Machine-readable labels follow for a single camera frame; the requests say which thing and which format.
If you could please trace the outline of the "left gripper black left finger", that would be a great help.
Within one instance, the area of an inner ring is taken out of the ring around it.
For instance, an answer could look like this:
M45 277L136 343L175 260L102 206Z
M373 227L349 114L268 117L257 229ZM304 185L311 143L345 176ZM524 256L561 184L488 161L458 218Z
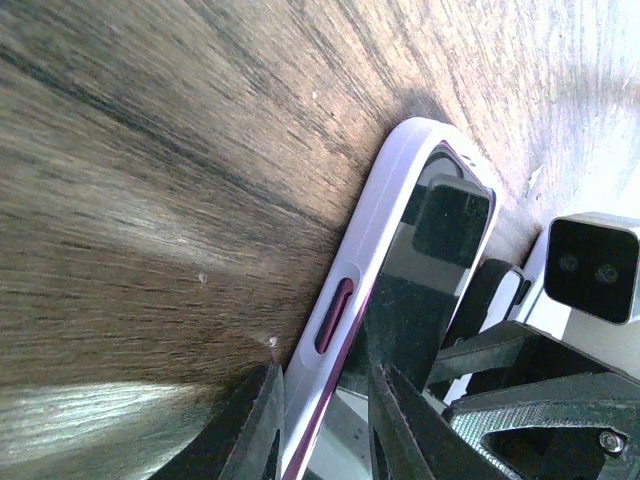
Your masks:
M279 479L284 382L277 364L256 367L222 411L154 479Z

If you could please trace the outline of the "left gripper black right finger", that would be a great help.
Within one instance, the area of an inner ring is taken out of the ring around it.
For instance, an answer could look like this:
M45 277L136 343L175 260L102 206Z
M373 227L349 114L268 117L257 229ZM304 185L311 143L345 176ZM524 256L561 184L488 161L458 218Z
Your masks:
M515 477L499 458L463 439L393 366L369 366L368 427L375 479Z

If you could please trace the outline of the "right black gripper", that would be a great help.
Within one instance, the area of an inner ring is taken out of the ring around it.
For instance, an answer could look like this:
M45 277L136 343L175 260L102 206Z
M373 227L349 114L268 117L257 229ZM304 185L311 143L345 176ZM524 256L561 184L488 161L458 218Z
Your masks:
M427 385L508 368L504 389L464 396L451 428L508 479L636 479L639 382L517 322L438 352Z

